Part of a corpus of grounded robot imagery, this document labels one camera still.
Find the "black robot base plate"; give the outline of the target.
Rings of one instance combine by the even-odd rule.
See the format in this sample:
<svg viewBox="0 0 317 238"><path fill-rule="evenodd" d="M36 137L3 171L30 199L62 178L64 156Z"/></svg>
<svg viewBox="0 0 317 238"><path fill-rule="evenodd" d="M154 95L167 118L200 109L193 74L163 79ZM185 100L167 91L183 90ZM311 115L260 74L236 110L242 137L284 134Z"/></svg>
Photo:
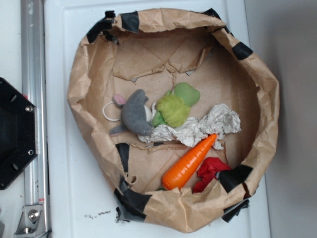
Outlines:
<svg viewBox="0 0 317 238"><path fill-rule="evenodd" d="M37 156L36 107L0 79L0 189L7 189Z"/></svg>

